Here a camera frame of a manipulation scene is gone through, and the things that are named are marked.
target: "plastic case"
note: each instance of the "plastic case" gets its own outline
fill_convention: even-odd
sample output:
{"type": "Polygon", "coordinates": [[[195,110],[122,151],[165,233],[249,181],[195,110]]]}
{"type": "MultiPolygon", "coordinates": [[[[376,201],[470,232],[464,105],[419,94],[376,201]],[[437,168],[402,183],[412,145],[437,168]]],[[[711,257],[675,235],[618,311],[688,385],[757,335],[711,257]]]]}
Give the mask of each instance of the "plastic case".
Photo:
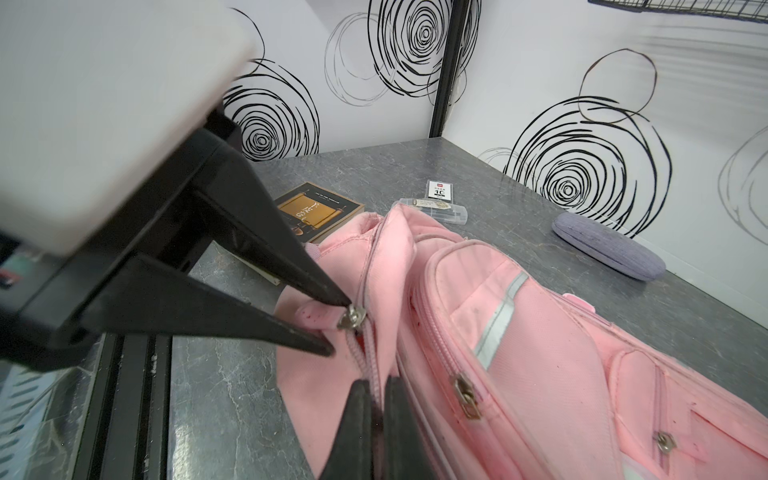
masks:
{"type": "Polygon", "coordinates": [[[438,222],[464,225],[467,223],[467,209],[461,205],[449,204],[442,200],[431,198],[401,198],[395,204],[401,203],[421,210],[438,222]]]}

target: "wallpaper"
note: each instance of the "wallpaper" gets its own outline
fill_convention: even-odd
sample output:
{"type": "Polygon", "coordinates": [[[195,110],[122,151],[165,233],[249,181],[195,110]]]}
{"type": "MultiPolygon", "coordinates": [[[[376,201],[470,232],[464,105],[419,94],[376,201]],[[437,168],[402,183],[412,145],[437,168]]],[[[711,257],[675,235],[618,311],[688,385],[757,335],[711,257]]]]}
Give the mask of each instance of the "wallpaper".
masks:
{"type": "Polygon", "coordinates": [[[768,326],[768,25],[482,7],[444,136],[768,326]]]}
{"type": "MultiPolygon", "coordinates": [[[[472,0],[453,101],[467,85],[481,0],[472,0]]],[[[449,0],[241,0],[254,58],[223,97],[252,161],[427,137],[449,0]]]]}

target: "price label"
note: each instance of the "price label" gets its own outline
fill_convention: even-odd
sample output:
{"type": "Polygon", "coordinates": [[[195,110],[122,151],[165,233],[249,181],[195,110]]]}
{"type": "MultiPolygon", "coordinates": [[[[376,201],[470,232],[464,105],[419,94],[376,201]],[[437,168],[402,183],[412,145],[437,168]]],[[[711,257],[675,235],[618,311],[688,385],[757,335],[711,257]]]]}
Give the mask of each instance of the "price label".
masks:
{"type": "Polygon", "coordinates": [[[430,180],[427,185],[427,197],[449,202],[453,200],[453,184],[430,180]]]}

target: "black metal frame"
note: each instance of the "black metal frame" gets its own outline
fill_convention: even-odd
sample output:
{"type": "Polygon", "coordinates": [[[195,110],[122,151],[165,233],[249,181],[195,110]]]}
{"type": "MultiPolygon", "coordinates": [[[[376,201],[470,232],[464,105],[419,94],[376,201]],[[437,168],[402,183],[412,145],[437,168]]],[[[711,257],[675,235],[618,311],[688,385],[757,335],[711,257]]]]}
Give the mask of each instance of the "black metal frame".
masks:
{"type": "MultiPolygon", "coordinates": [[[[77,480],[167,477],[171,335],[333,353],[325,338],[187,276],[215,239],[316,300],[351,303],[284,223],[239,139],[237,126],[212,112],[73,256],[40,255],[22,281],[0,289],[0,356],[11,361],[77,365],[106,332],[77,480]]],[[[7,257],[18,243],[3,237],[0,246],[7,257]]]]}
{"type": "Polygon", "coordinates": [[[435,97],[435,108],[432,110],[432,125],[429,128],[429,137],[435,138],[442,135],[445,119],[448,117],[448,108],[453,91],[453,82],[456,79],[458,59],[462,50],[462,36],[467,25],[469,4],[471,0],[453,0],[451,19],[448,24],[448,34],[445,40],[445,51],[442,56],[440,80],[435,97]]]}
{"type": "Polygon", "coordinates": [[[383,458],[379,461],[385,480],[437,478],[424,450],[403,379],[389,377],[384,395],[384,412],[374,412],[368,380],[352,384],[320,480],[374,478],[375,436],[383,443],[383,458]]]}
{"type": "Polygon", "coordinates": [[[768,23],[768,0],[588,0],[630,12],[678,13],[768,23]]]}

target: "white wall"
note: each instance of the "white wall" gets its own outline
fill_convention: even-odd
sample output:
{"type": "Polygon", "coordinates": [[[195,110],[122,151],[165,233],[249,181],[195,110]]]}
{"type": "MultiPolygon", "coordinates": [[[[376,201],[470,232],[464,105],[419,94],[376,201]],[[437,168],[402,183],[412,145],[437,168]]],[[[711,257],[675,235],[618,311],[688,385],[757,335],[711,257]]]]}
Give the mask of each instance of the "white wall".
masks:
{"type": "Polygon", "coordinates": [[[253,75],[233,83],[230,101],[225,97],[225,111],[243,126],[244,150],[252,160],[409,141],[429,135],[432,104],[428,94],[436,89],[439,77],[449,0],[224,3],[245,15],[233,12],[251,31],[254,55],[259,60],[243,70],[253,75]],[[398,6],[399,15],[395,15],[393,11],[398,6]],[[420,8],[422,12],[442,15],[405,15],[420,8]],[[393,39],[402,47],[397,54],[400,56],[395,55],[402,60],[399,67],[386,67],[379,49],[374,55],[370,46],[369,36],[376,45],[381,11],[391,14],[388,31],[392,35],[404,35],[409,22],[418,23],[426,32],[420,45],[409,45],[401,37],[393,39]],[[439,21],[441,17],[445,17],[444,22],[439,21]],[[375,61],[381,75],[376,72],[375,61]],[[412,79],[411,88],[402,88],[398,82],[410,75],[403,67],[405,64],[415,66],[419,72],[412,79]],[[383,78],[390,80],[390,86],[383,78]]]}
{"type": "MultiPolygon", "coordinates": [[[[669,271],[768,326],[768,132],[758,134],[768,126],[768,25],[639,14],[586,0],[486,0],[467,69],[468,87],[452,109],[444,136],[501,168],[505,158],[493,156],[499,150],[483,152],[512,149],[537,115],[578,95],[593,62],[620,48],[646,54],[657,69],[655,92],[641,112],[647,120],[635,116],[638,126],[627,119],[616,124],[642,133],[650,156],[627,133],[578,123],[583,120],[578,116],[567,118],[576,119],[574,127],[591,129],[595,137],[616,145],[624,155],[626,185],[634,191],[637,181],[637,203],[623,231],[633,233],[627,228],[644,225],[636,240],[664,258],[669,271]],[[666,145],[668,160],[658,138],[666,145]],[[737,151],[732,168],[723,172],[737,151]],[[656,180],[649,157],[659,167],[656,180]],[[660,205],[658,195],[665,191],[660,205]],[[638,216],[645,211],[657,216],[652,221],[638,216]]],[[[583,94],[612,98],[634,110],[648,99],[653,72],[640,55],[611,55],[590,72],[583,94]]],[[[588,117],[618,119],[608,119],[608,114],[591,111],[588,117]]],[[[526,135],[533,137],[530,129],[526,135]]],[[[516,156],[525,153],[523,143],[512,154],[513,165],[516,156]]],[[[609,158],[606,147],[593,147],[587,150],[599,152],[603,164],[620,163],[609,158]]],[[[528,150],[541,163],[538,170],[531,169],[533,179],[524,183],[541,189],[545,182],[536,183],[536,175],[553,173],[547,155],[563,149],[528,150]]],[[[619,167],[613,179],[592,180],[620,184],[621,171],[619,167]]],[[[589,191],[594,183],[583,188],[586,197],[595,195],[589,191]]],[[[568,196],[564,190],[559,195],[568,196]]],[[[612,226],[621,222],[618,213],[601,220],[612,226]]]]}

